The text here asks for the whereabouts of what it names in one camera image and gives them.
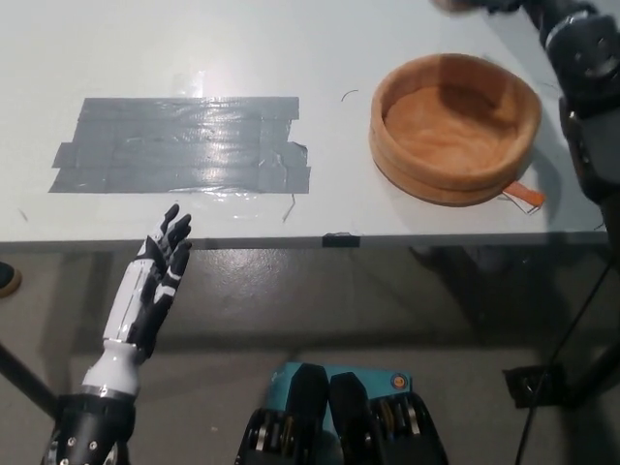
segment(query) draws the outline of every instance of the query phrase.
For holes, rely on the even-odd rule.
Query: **black metal stand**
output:
[[[0,344],[0,375],[4,376],[48,416],[56,419],[58,408],[56,395],[2,344]]]
[[[568,387],[562,405],[576,408],[600,392],[605,381],[620,366],[620,341],[615,342]]]

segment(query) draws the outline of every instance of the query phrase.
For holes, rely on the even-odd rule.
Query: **floor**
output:
[[[512,463],[525,413],[502,370],[548,357],[606,250],[511,250],[505,274],[462,250],[426,267],[407,249],[195,252],[142,368],[134,464],[232,465],[247,419],[287,360],[410,371],[450,463]],[[0,340],[56,391],[76,388],[131,253],[13,255],[22,289],[0,301]],[[571,374],[618,331],[608,277],[562,359]],[[620,388],[580,411],[542,409],[524,463],[620,463]],[[0,463],[38,463],[50,421],[0,380]]]

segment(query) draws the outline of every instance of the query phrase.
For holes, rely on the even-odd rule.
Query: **gray duct tape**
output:
[[[257,144],[128,141],[119,145],[62,143],[54,168],[275,168],[305,167],[308,151],[294,142]]]
[[[86,99],[50,192],[307,193],[297,98]]]
[[[178,126],[165,121],[79,121],[74,142],[81,145],[126,141],[260,143],[262,135],[260,119],[196,126]]]
[[[299,119],[297,97],[85,99],[79,121]]]
[[[307,194],[310,168],[61,169],[52,193],[144,194],[225,191]]]

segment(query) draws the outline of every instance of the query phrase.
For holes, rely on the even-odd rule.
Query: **black cable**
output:
[[[613,259],[609,260],[609,262],[607,263],[607,266],[604,268],[603,273],[601,273],[599,280],[596,282],[596,284],[592,288],[592,291],[590,291],[590,294],[583,302],[583,305],[581,305],[581,309],[579,310],[577,315],[574,317],[573,322],[571,323],[566,333],[560,340],[560,343],[557,345],[557,347],[553,351],[553,354],[551,355],[549,362],[547,363],[544,371],[542,372],[541,379],[539,380],[539,383],[536,386],[536,390],[534,391],[534,396],[532,397],[532,404],[530,405],[530,410],[527,414],[525,425],[523,426],[523,432],[521,433],[521,440],[519,441],[519,449],[516,452],[516,459],[514,460],[514,465],[521,465],[521,460],[523,459],[523,453],[525,452],[525,448],[527,446],[527,440],[530,435],[530,429],[532,428],[532,423],[534,422],[534,416],[536,414],[537,404],[539,402],[539,398],[541,397],[541,392],[543,391],[544,380],[549,374],[549,369],[551,368],[553,363],[555,363],[555,359],[558,357],[558,355],[560,354],[560,351],[562,351],[562,349],[568,342],[569,338],[573,335],[574,329],[577,327],[577,325],[581,321],[581,318],[583,317],[583,315],[585,315],[585,312],[588,310],[590,303],[592,303],[592,299],[594,299],[595,295],[599,291],[601,284],[605,280],[612,266],[613,266]]]

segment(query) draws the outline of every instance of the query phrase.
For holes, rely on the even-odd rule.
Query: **brown object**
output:
[[[405,192],[472,204],[516,179],[540,121],[540,101],[519,77],[473,56],[431,55],[377,88],[370,147],[379,169]]]
[[[504,194],[515,196],[518,199],[528,202],[532,206],[537,206],[538,208],[543,206],[544,201],[546,201],[545,194],[528,189],[518,181],[514,181],[513,184],[504,189]]]

